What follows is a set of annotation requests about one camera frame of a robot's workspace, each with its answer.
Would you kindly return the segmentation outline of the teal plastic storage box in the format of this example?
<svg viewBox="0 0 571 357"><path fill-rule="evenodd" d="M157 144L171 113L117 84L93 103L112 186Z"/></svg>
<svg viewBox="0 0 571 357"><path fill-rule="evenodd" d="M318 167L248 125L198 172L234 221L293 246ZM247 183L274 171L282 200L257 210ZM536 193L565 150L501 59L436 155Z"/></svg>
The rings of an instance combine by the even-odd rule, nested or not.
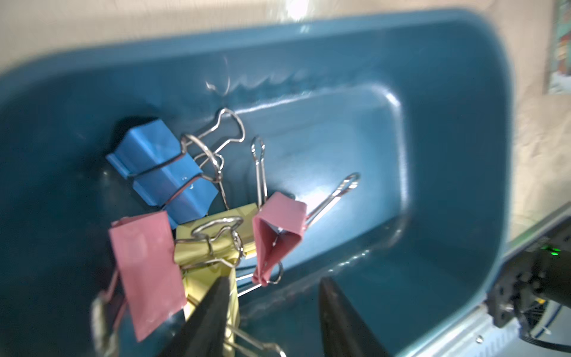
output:
<svg viewBox="0 0 571 357"><path fill-rule="evenodd" d="M266 143L269 190L316 207L359 186L240 301L242 328L322 356L318 284L412 354L477 305L507 237L512 83L465 9L365 16L64 52L1 75L1 354L93 356L108 229L151 211L108 163L128 129L195 133L227 107Z"/></svg>

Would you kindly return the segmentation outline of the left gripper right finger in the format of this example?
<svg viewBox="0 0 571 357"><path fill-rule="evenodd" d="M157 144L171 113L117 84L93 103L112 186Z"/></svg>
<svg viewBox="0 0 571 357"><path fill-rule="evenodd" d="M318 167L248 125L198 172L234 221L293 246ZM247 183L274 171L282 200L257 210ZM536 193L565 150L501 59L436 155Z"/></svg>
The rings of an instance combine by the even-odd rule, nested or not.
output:
<svg viewBox="0 0 571 357"><path fill-rule="evenodd" d="M390 355L332 278L321 279L318 300L324 355Z"/></svg>

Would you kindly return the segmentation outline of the yellow binder clip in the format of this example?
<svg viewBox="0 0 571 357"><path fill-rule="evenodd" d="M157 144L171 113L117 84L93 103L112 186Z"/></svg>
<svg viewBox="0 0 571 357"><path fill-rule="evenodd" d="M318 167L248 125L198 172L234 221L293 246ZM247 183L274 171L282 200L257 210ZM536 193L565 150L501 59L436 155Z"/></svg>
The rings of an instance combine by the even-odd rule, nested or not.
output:
<svg viewBox="0 0 571 357"><path fill-rule="evenodd" d="M217 266L186 273L187 303L183 308L190 324L191 356L261 356L286 352L273 342L262 342L240 328L241 317L234 269Z"/></svg>
<svg viewBox="0 0 571 357"><path fill-rule="evenodd" d="M252 220L257 212L257 205L252 203L179 225L175 230L175 262L192 269L210 261L235 266L242 259L256 257Z"/></svg>

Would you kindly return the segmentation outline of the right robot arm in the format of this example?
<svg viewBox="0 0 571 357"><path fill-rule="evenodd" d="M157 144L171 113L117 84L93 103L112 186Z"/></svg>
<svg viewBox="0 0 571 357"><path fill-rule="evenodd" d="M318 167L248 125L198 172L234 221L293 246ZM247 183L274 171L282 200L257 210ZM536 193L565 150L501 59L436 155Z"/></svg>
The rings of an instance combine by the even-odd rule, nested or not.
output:
<svg viewBox="0 0 571 357"><path fill-rule="evenodd" d="M495 327L504 327L524 316L538 299L570 307L569 218L503 265L486 305Z"/></svg>

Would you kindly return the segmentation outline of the blue binder clip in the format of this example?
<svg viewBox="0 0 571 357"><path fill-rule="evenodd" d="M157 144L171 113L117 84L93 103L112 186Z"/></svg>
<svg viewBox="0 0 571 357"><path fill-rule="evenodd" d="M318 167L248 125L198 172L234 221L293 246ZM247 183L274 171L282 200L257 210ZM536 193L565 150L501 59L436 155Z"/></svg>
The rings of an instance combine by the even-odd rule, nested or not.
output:
<svg viewBox="0 0 571 357"><path fill-rule="evenodd" d="M226 138L211 150L203 138L232 118L239 135ZM223 186L225 160L221 151L229 144L245 141L242 119L231 109L218 111L214 125L199 135L176 138L161 119L129 129L106 160L151 207L168 216L172 229L206 217L214 199L221 196L229 208Z"/></svg>

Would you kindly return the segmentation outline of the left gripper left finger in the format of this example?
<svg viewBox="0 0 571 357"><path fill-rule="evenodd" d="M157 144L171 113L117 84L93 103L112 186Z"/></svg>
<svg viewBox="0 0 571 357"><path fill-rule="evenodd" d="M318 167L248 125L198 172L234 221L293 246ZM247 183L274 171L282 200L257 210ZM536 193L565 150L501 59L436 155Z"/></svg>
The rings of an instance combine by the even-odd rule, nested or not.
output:
<svg viewBox="0 0 571 357"><path fill-rule="evenodd" d="M229 301L229 278L217 278L159 356L222 356Z"/></svg>

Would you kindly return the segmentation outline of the pink binder clip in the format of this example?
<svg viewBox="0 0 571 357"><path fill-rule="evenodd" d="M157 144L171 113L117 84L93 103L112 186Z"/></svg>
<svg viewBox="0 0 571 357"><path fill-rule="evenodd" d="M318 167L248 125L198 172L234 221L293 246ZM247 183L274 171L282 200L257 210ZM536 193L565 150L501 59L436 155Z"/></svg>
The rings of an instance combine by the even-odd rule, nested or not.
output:
<svg viewBox="0 0 571 357"><path fill-rule="evenodd" d="M252 219L257 253L252 283L263 287L280 282L284 272L282 260L301 244L311 226L337 205L345 194L358 187L361 179L359 173L348 175L324 201L308 212L304 202L283 193L269 195L265 150L263 139L258 135L254 136L251 153L257 179L258 211Z"/></svg>
<svg viewBox="0 0 571 357"><path fill-rule="evenodd" d="M186 304L181 270L167 212L124 217L109 238L116 266L107 289L91 306L91 332L98 356L120 354L117 329L128 311L142 342Z"/></svg>

